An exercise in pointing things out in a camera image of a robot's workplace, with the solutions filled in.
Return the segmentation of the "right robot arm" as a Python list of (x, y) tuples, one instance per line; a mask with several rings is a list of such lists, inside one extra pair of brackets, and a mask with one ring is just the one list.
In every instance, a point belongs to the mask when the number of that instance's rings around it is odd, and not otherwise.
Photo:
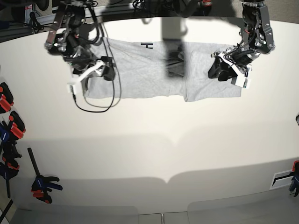
[(97, 62), (100, 77), (113, 81), (115, 71), (112, 57), (96, 56), (91, 46), (104, 43), (104, 32), (98, 23), (93, 3), (89, 0), (62, 0), (58, 6), (44, 47), (53, 56), (61, 56), (80, 76)]

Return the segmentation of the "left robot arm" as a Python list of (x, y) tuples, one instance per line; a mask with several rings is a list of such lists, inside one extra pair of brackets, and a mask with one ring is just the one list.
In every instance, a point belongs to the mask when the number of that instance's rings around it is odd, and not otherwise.
[(242, 41), (223, 52), (214, 52), (215, 61), (208, 71), (209, 79), (223, 82), (244, 78), (248, 81), (251, 63), (261, 54), (269, 54), (274, 48), (273, 31), (268, 7), (263, 0), (242, 0)]

